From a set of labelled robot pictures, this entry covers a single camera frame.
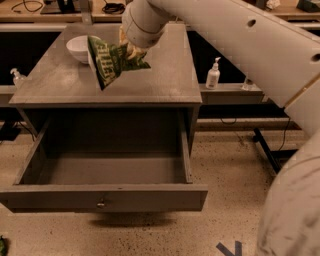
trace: hand sanitizer bottle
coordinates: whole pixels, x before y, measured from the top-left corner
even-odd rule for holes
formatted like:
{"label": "hand sanitizer bottle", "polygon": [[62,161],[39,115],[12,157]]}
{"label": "hand sanitizer bottle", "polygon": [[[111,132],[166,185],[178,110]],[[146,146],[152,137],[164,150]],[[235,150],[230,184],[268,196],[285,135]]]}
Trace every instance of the hand sanitizer bottle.
{"label": "hand sanitizer bottle", "polygon": [[16,69],[16,68],[11,69],[10,74],[13,75],[13,83],[18,88],[20,88],[23,80],[27,79],[27,77],[25,75],[21,75],[20,72],[18,71],[18,69]]}
{"label": "hand sanitizer bottle", "polygon": [[213,64],[212,69],[210,69],[208,72],[206,87],[211,90],[216,89],[218,86],[219,77],[220,77],[219,64],[218,64],[219,60],[220,60],[220,57],[215,58],[215,63]]}

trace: chip bag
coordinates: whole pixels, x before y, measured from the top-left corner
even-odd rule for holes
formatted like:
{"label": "chip bag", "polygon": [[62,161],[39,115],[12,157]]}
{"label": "chip bag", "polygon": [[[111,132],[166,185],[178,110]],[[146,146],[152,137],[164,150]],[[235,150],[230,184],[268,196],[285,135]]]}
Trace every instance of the chip bag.
{"label": "chip bag", "polygon": [[133,46],[120,27],[120,45],[108,44],[96,36],[88,36],[88,50],[96,69],[101,90],[116,80],[122,71],[150,68],[143,61],[147,49]]}

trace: open drawer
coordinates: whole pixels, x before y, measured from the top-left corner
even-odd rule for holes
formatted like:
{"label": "open drawer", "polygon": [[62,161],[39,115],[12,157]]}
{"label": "open drawer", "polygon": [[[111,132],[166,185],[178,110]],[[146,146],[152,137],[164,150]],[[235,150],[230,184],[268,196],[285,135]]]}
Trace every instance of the open drawer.
{"label": "open drawer", "polygon": [[0,202],[19,212],[196,211],[206,195],[192,184],[182,109],[64,109]]}

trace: speckled floor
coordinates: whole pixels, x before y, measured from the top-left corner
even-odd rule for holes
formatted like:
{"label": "speckled floor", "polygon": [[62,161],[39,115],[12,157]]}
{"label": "speckled floor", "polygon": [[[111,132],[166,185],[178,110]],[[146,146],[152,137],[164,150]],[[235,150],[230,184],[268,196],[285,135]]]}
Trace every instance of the speckled floor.
{"label": "speckled floor", "polygon": [[[19,213],[0,204],[0,235],[8,255],[223,255],[222,243],[234,252],[253,255],[260,213],[273,177],[272,168],[252,131],[198,131],[191,166],[194,183],[209,185],[202,212],[79,214]],[[282,143],[281,130],[263,131],[271,149]],[[288,131],[285,148],[304,141]],[[0,186],[11,185],[32,145],[23,131],[0,145]]]}

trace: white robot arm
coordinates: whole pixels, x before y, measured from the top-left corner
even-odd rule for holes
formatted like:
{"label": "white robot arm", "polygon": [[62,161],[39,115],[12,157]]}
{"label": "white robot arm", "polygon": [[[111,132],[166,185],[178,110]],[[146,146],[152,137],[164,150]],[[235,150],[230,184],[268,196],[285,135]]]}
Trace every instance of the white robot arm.
{"label": "white robot arm", "polygon": [[123,14],[124,31],[131,43],[151,47],[170,15],[189,24],[311,136],[269,191],[257,255],[320,255],[319,37],[241,0],[134,0]]}

